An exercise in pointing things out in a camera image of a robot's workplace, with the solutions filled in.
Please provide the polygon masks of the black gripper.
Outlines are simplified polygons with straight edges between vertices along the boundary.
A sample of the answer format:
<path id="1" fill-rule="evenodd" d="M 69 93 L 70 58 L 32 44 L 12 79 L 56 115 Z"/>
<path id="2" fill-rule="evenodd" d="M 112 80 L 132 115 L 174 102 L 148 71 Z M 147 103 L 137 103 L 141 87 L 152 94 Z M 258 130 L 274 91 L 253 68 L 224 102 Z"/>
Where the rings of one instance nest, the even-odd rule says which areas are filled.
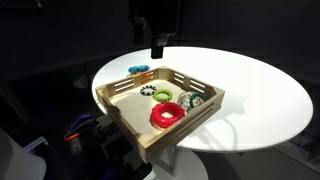
<path id="1" fill-rule="evenodd" d="M 129 21 L 135 45 L 142 45 L 144 28 L 151 32 L 151 58 L 161 59 L 170 36 L 178 32 L 181 0 L 129 0 Z"/>

